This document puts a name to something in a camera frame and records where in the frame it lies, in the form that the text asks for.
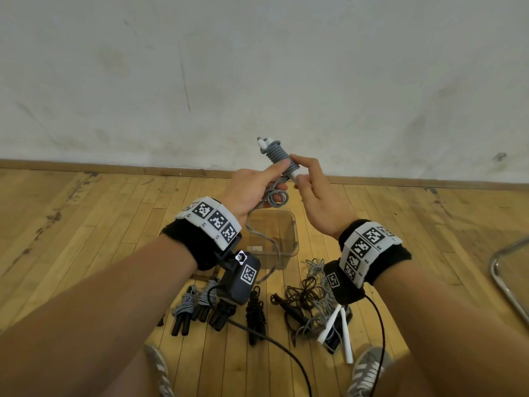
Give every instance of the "wooden floor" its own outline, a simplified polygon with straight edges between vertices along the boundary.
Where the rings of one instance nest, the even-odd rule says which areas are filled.
[[[149,242],[183,206],[200,196],[217,196],[226,185],[226,179],[215,178],[0,170],[0,330]],[[379,221],[396,233],[414,259],[462,299],[529,334],[487,272],[493,251],[529,232],[529,193],[334,186],[361,218]],[[296,191],[290,192],[284,208],[295,214],[299,253],[263,287],[268,334],[290,346],[304,364],[314,396],[344,395],[350,368],[342,354],[332,356],[314,340],[299,341],[294,348],[281,308],[269,302],[285,285],[299,285],[307,273],[306,259],[329,260],[340,254],[333,239],[308,223]],[[528,261],[525,252],[506,263],[509,281],[527,305]],[[401,356],[407,351],[404,340],[377,292],[366,288],[380,308],[390,354]],[[355,352],[369,343],[380,345],[373,307],[364,300],[352,310]],[[244,309],[234,318],[244,323]],[[301,371],[273,345],[249,347],[246,334],[231,325],[215,332],[194,322],[185,338],[172,337],[171,328],[169,317],[164,328],[154,329],[150,341],[165,354],[181,396],[307,395]]]

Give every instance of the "baseboard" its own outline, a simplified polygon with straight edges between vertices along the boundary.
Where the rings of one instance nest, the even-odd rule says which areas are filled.
[[[233,171],[205,170],[193,168],[165,168],[118,166],[89,163],[66,163],[56,161],[11,160],[0,159],[0,168],[54,170],[54,171],[94,171],[97,173],[118,174],[147,174],[176,177],[213,177],[231,178]],[[334,184],[353,185],[384,185],[421,188],[463,188],[463,189],[493,189],[501,191],[529,191],[529,184],[493,183],[487,181],[452,181],[440,179],[417,178],[379,178],[379,177],[340,177],[328,176]]]

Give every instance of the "shoe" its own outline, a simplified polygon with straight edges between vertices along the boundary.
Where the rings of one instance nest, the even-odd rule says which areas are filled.
[[[377,377],[377,370],[382,357],[382,348],[370,347],[360,355],[353,367],[353,384],[347,390],[347,397],[368,397]],[[393,363],[389,354],[384,351],[384,360],[380,368],[380,376]]]
[[[143,348],[147,357],[156,365],[156,370],[160,374],[160,381],[158,384],[160,397],[175,397],[171,384],[169,383],[169,369],[167,368],[167,363],[165,358],[163,358],[162,352],[157,347],[150,344],[145,344]]]

